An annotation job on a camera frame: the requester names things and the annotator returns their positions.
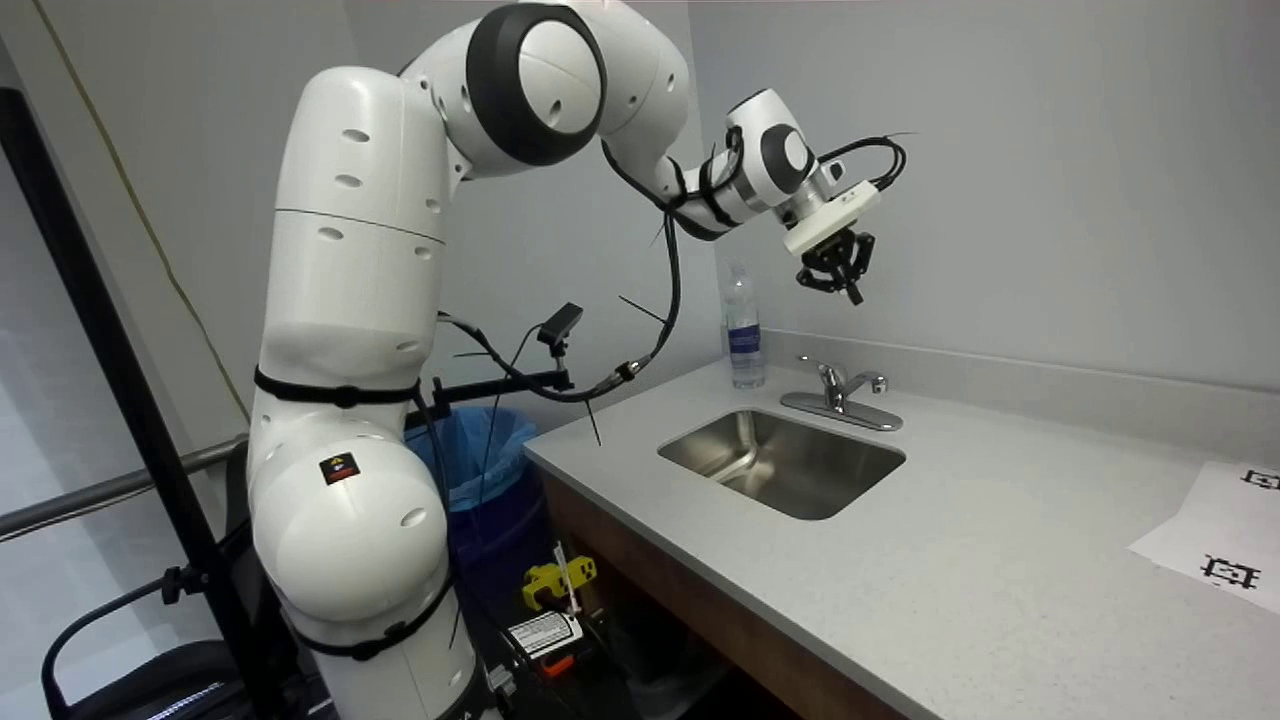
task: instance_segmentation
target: countertop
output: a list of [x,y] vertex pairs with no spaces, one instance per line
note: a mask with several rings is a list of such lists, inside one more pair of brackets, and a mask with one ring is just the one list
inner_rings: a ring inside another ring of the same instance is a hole
[[[719,362],[529,445],[532,460],[901,707],[954,720],[1280,715],[1280,617],[1129,552],[1210,460],[888,388],[858,432],[736,390]],[[832,518],[791,518],[657,455],[760,409],[909,455]]]

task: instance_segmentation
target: black pole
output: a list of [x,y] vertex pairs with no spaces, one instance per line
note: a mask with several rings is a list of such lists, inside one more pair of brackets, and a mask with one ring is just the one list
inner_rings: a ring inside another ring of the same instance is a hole
[[107,283],[92,260],[92,246],[77,225],[77,212],[55,179],[55,167],[43,150],[43,138],[34,132],[34,119],[19,93],[0,88],[0,138],[4,154],[13,162],[14,182],[29,195],[32,221],[49,243],[49,256],[69,283],[72,306],[82,323],[82,335],[110,383],[110,396],[120,402],[120,415],[154,480],[161,505],[193,560],[196,571],[203,571],[203,598],[213,607],[215,629],[229,641],[229,650],[234,654],[241,680],[249,689],[249,699],[257,715],[281,715],[281,689],[266,672],[266,647],[260,647],[251,618],[231,587],[229,560],[221,557],[198,499],[187,482],[187,470],[173,448],[173,436],[165,427],[165,415],[154,409],[154,396],[146,388],[146,375],[128,344],[128,330],[120,323],[120,311],[107,294]]

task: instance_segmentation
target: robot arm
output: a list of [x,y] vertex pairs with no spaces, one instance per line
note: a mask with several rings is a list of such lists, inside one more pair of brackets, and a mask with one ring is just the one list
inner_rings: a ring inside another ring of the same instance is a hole
[[600,134],[692,237],[775,212],[805,263],[839,263],[849,225],[894,174],[832,190],[775,93],[746,97],[725,148],[681,167],[682,111],[681,53],[618,0],[496,7],[399,77],[329,67],[302,88],[274,189],[249,497],[257,557],[340,715],[444,715],[476,683],[448,517],[399,445],[452,190]]

